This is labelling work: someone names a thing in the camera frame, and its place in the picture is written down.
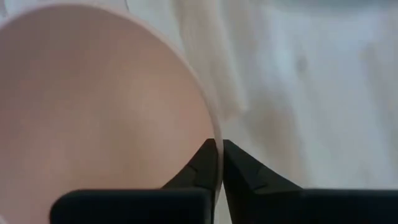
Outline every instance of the white surface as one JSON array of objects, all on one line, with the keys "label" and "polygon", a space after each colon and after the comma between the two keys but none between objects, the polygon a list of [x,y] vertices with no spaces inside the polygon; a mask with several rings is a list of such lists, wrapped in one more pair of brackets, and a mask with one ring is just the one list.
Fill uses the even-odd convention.
[{"label": "white surface", "polygon": [[[11,1],[9,14],[23,5]],[[398,3],[318,2],[128,6],[185,53],[219,106],[224,138],[303,186],[397,188]]]}]

